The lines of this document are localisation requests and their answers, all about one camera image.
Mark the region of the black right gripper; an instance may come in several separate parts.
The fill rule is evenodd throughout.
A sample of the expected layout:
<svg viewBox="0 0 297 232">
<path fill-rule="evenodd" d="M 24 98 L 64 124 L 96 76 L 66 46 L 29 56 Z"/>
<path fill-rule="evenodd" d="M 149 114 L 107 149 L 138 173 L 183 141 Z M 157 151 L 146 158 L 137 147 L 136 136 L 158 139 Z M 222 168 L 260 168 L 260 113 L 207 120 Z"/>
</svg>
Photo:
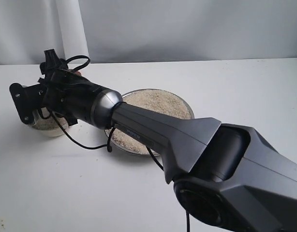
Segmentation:
<svg viewBox="0 0 297 232">
<path fill-rule="evenodd" d="M 13 83 L 9 87 L 20 120 L 35 125 L 40 119 L 38 110 L 43 105 L 66 119 L 80 119 L 99 129 L 112 127 L 114 108 L 123 102 L 115 90 L 95 84 L 68 70 L 56 70 L 51 77 L 40 78 L 39 84 L 23 86 Z M 46 92 L 42 101 L 42 86 Z"/>
</svg>

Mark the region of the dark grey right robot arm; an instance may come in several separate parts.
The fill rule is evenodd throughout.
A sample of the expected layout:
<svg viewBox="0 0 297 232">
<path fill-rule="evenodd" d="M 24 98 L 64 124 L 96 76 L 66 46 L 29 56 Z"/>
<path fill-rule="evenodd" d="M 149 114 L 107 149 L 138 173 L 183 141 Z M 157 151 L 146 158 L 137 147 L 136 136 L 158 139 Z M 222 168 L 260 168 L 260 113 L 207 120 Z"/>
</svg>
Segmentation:
<svg viewBox="0 0 297 232">
<path fill-rule="evenodd" d="M 9 90 L 25 124 L 34 124 L 34 112 L 45 107 L 70 125 L 82 120 L 116 128 L 160 154 L 177 200 L 205 224 L 234 232 L 297 232 L 297 164 L 254 128 L 139 108 L 64 70 Z"/>
</svg>

